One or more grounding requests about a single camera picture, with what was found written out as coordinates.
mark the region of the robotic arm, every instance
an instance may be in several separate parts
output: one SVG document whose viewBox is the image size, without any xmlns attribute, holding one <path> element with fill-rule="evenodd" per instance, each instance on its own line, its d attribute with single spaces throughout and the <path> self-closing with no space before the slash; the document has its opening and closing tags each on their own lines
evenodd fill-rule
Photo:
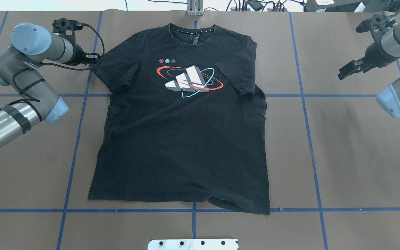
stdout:
<svg viewBox="0 0 400 250">
<path fill-rule="evenodd" d="M 374 15 L 357 26 L 357 33 L 371 32 L 374 43 L 368 46 L 365 56 L 352 60 L 339 71 L 340 80 L 358 72 L 372 68 L 382 68 L 400 58 L 400 22 L 390 19 L 394 16 Z M 376 96 L 379 105 L 395 118 L 400 117 L 400 78 Z"/>
<path fill-rule="evenodd" d="M 52 25 L 53 33 L 31 23 L 16 25 L 11 34 L 11 44 L 0 52 L 0 85 L 11 85 L 23 97 L 0 108 L 0 147 L 27 133 L 43 120 L 53 123 L 69 110 L 62 98 L 38 73 L 37 69 L 43 65 L 55 65 L 42 63 L 43 60 L 75 66 L 95 64 L 100 58 L 97 53 L 85 53 L 75 43 L 75 30 L 81 30 L 84 26 L 94 30 L 93 27 L 64 18 L 55 20 Z"/>
</svg>

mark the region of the white logo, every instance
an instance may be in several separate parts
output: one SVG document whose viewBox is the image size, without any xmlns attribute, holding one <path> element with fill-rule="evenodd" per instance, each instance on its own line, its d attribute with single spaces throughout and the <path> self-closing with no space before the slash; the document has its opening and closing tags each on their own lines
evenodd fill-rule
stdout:
<svg viewBox="0 0 400 250">
<path fill-rule="evenodd" d="M 176 76 L 176 81 L 172 80 L 165 84 L 168 90 L 173 91 L 188 91 L 188 92 L 209 92 L 205 90 L 206 87 L 205 80 L 203 79 L 200 69 L 193 65 L 186 68 L 187 73 L 181 73 Z"/>
</svg>

